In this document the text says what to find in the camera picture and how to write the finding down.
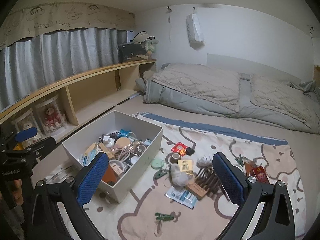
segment gray bed sheet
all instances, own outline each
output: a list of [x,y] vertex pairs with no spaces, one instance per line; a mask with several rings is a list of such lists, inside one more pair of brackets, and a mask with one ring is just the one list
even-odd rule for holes
[[[245,119],[289,130],[320,133],[319,130],[311,129],[304,123],[288,115],[252,104],[250,101],[250,81],[247,79],[240,80],[240,109],[238,113],[210,101],[185,95],[179,91],[159,85],[151,80],[148,80],[146,85],[142,79],[137,79],[136,83],[140,90],[145,94],[144,101],[146,103],[160,103],[162,105],[197,114]],[[319,120],[316,121],[320,122],[320,104],[310,98],[309,103],[310,106],[315,109],[319,118]]]

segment finger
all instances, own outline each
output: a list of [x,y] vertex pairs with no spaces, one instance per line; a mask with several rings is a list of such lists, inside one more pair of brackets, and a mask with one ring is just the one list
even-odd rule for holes
[[23,197],[22,196],[16,200],[16,204],[17,205],[22,205],[23,204]]
[[13,198],[18,199],[22,196],[22,188],[18,188],[17,190],[12,192]]
[[14,185],[16,186],[16,188],[20,188],[22,185],[22,180],[21,179],[17,179],[14,182]]

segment blue blanket border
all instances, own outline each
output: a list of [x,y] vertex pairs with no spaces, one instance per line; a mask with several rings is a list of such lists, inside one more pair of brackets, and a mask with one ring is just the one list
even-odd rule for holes
[[257,135],[252,135],[244,132],[240,132],[231,128],[221,127],[217,125],[210,125],[206,123],[192,123],[192,122],[184,122],[182,120],[169,119],[160,115],[151,114],[151,113],[140,113],[142,116],[150,118],[155,121],[163,122],[166,124],[176,125],[180,127],[187,127],[195,130],[202,130],[207,132],[220,133],[227,136],[237,137],[241,139],[245,139],[248,141],[259,142],[269,145],[287,145],[289,144],[286,140],[279,140],[276,138],[268,138],[261,137]]

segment white paper bag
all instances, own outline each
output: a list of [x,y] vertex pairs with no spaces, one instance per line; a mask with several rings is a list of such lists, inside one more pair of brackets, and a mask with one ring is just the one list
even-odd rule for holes
[[187,30],[190,42],[203,42],[204,36],[196,13],[187,16]]

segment open box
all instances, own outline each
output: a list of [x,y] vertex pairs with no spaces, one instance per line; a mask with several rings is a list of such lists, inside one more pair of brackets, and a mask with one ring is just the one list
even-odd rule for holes
[[102,134],[121,129],[131,130],[138,139],[142,141],[150,139],[152,143],[116,184],[110,186],[104,181],[100,181],[99,188],[119,203],[124,200],[129,190],[137,183],[158,153],[161,146],[162,127],[118,111],[112,111],[82,128],[62,143],[69,159],[73,160],[78,168],[82,168],[78,161],[80,155],[92,143],[98,142]]

